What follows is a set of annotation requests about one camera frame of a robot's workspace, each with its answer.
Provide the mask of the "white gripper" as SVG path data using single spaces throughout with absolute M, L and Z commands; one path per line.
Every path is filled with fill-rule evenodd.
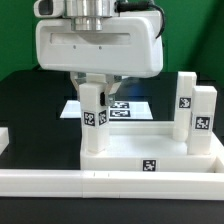
M 85 73 L 106 74 L 100 105 L 110 107 L 121 76 L 148 78 L 161 72 L 160 28 L 157 11 L 122 13 L 105 19 L 100 31 L 74 31 L 69 19 L 42 20 L 36 27 L 37 59 L 46 70 L 71 72 L 77 98 L 79 86 L 86 82 Z

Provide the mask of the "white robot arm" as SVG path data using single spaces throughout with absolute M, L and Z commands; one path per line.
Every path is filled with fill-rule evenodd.
M 36 0 L 33 10 L 40 66 L 71 72 L 75 86 L 103 74 L 104 106 L 123 76 L 154 77 L 163 68 L 165 16 L 154 0 Z

